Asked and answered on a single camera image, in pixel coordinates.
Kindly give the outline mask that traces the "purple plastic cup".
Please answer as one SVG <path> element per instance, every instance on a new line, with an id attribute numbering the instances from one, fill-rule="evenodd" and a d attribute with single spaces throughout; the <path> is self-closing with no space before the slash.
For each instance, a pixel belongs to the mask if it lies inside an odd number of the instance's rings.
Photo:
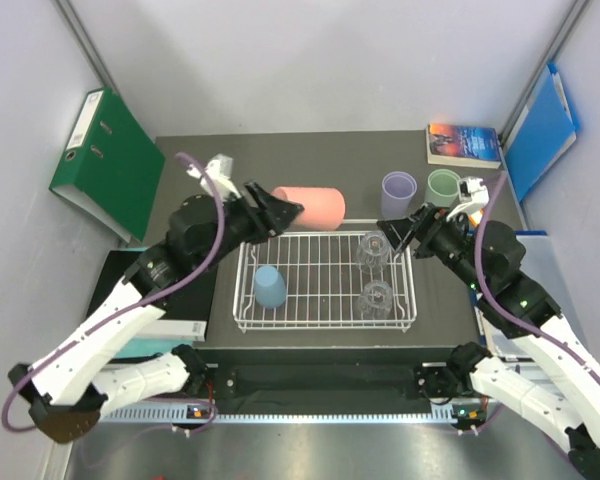
<path id="1" fill-rule="evenodd" d="M 417 193 L 416 180 L 406 172 L 394 171 L 383 178 L 381 186 L 382 216 L 387 219 L 404 217 Z"/>

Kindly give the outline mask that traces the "pink plastic cup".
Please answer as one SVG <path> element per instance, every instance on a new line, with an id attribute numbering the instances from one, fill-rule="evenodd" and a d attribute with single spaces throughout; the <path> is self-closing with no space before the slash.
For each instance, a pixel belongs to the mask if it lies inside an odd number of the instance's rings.
<path id="1" fill-rule="evenodd" d="M 342 224 L 345 217 L 344 196 L 335 188 L 277 187 L 272 195 L 304 207 L 304 211 L 294 220 L 298 227 L 332 231 Z"/>

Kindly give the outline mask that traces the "blue plastic cup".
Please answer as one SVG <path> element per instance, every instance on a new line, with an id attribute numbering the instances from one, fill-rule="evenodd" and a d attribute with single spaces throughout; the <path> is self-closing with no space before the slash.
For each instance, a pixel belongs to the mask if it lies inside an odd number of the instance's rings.
<path id="1" fill-rule="evenodd" d="M 282 274 L 272 265 L 260 266 L 254 275 L 254 295 L 264 308 L 278 308 L 286 301 L 287 288 Z"/>

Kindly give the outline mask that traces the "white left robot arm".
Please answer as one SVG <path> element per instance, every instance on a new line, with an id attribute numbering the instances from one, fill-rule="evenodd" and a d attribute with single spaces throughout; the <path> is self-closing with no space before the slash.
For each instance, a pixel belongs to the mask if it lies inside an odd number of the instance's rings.
<path id="1" fill-rule="evenodd" d="M 16 398 L 28 403 L 34 429 L 58 444 L 86 435 L 113 411 L 165 394 L 196 399 L 208 382 L 198 351 L 181 344 L 124 368 L 107 364 L 145 326 L 161 319 L 176 292 L 213 269 L 244 243 L 260 244 L 288 230 L 302 205 L 282 200 L 256 182 L 244 194 L 207 194 L 184 200 L 171 214 L 165 238 L 144 250 L 101 305 L 58 347 L 8 373 L 12 389 L 3 427 Z"/>

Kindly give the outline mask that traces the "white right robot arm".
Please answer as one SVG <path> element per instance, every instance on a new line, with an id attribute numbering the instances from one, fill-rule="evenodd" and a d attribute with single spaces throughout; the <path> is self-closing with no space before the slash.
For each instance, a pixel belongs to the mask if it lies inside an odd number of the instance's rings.
<path id="1" fill-rule="evenodd" d="M 438 259 L 476 293 L 483 318 L 529 355 L 555 389 L 527 380 L 474 342 L 449 355 L 452 378 L 539 429 L 583 478 L 600 479 L 600 365 L 554 298 L 522 271 L 526 249 L 515 231 L 488 218 L 469 231 L 467 221 L 430 203 L 377 226 L 395 252 L 416 241 L 416 258 Z"/>

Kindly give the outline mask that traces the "clear glass rear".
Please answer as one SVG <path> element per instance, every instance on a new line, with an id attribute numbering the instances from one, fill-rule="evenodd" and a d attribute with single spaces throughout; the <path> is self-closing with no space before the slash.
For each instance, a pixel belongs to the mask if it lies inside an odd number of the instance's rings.
<path id="1" fill-rule="evenodd" d="M 381 231 L 371 231 L 361 237 L 356 250 L 356 264 L 365 274 L 382 272 L 388 265 L 391 245 Z"/>

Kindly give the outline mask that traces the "clear glass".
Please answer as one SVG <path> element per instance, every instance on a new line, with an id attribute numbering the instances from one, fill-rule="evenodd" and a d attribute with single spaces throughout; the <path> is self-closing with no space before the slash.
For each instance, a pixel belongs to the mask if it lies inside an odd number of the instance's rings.
<path id="1" fill-rule="evenodd" d="M 373 280 L 366 284 L 355 303 L 360 320 L 388 320 L 393 307 L 393 289 L 385 281 Z"/>
<path id="2" fill-rule="evenodd" d="M 356 250 L 356 264 L 365 274 L 382 272 L 388 265 L 391 245 L 381 231 L 371 231 L 361 237 Z"/>

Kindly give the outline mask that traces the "orange white tag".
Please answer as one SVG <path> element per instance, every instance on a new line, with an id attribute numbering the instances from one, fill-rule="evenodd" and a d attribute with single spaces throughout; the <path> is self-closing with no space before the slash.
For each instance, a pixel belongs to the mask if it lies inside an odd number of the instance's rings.
<path id="1" fill-rule="evenodd" d="M 469 221 L 473 227 L 478 227 L 483 219 L 484 212 L 479 210 L 469 216 Z"/>

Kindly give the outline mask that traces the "clear glass front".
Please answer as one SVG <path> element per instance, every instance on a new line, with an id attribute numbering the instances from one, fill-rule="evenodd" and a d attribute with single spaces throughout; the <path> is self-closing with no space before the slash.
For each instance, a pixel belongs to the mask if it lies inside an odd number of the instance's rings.
<path id="1" fill-rule="evenodd" d="M 355 303 L 360 320 L 388 320 L 393 307 L 393 289 L 385 281 L 373 280 L 366 284 Z"/>

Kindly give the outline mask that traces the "paperback book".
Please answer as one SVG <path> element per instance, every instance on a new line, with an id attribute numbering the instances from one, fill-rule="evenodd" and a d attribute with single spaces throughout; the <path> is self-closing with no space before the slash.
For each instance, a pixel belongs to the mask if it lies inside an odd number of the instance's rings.
<path id="1" fill-rule="evenodd" d="M 495 129 L 448 124 L 428 124 L 425 129 L 430 165 L 497 169 L 502 161 Z"/>

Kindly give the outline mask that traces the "black book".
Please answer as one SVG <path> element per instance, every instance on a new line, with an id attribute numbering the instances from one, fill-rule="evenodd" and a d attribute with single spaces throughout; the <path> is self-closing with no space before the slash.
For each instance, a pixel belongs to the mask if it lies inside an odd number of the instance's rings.
<path id="1" fill-rule="evenodd" d="M 131 248 L 109 252 L 91 296 L 87 316 L 103 303 L 124 271 L 143 251 L 144 248 Z M 211 316 L 216 278 L 217 268 L 214 267 L 172 294 L 165 315 L 146 325 L 135 338 L 177 340 L 180 343 L 204 342 Z"/>

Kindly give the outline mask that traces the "green lever arch binder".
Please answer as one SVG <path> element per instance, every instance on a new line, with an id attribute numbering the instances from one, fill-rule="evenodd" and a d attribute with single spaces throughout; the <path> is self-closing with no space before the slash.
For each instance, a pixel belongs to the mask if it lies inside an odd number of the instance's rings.
<path id="1" fill-rule="evenodd" d="M 88 92 L 49 190 L 123 241 L 144 239 L 165 157 L 122 98 Z"/>

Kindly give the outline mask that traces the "blue folder against wall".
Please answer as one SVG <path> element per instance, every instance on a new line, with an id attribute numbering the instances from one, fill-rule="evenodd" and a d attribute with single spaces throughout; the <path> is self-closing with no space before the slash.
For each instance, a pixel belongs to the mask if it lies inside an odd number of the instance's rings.
<path id="1" fill-rule="evenodd" d="M 550 62 L 505 144 L 505 163 L 519 202 L 573 145 L 579 129 L 560 72 Z"/>

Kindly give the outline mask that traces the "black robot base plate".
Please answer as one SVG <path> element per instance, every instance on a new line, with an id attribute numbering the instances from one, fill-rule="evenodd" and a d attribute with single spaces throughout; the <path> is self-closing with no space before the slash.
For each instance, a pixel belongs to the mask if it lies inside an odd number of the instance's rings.
<path id="1" fill-rule="evenodd" d="M 392 393 L 404 399 L 451 399 L 470 393 L 446 366 L 449 348 L 200 348 L 214 397 L 298 392 Z"/>

